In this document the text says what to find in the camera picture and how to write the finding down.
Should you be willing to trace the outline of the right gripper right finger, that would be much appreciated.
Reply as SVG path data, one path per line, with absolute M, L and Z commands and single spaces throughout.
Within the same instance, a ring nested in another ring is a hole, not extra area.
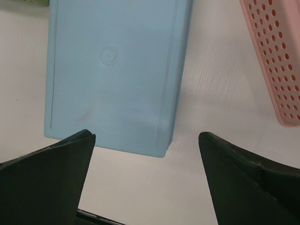
M 300 171 L 216 136 L 198 137 L 220 225 L 298 225 Z

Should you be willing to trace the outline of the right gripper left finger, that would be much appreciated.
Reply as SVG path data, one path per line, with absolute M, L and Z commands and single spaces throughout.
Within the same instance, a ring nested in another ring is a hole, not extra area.
M 72 225 L 96 142 L 84 129 L 0 164 L 2 225 Z

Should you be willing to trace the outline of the blue plastic basket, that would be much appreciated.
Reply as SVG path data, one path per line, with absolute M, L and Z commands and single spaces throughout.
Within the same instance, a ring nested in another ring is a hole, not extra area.
M 191 0 L 52 0 L 44 135 L 163 158 L 172 143 Z

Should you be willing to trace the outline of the pink plastic basket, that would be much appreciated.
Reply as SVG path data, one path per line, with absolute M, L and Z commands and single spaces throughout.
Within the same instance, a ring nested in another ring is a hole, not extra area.
M 300 125 L 300 2 L 242 0 L 240 5 L 278 119 Z

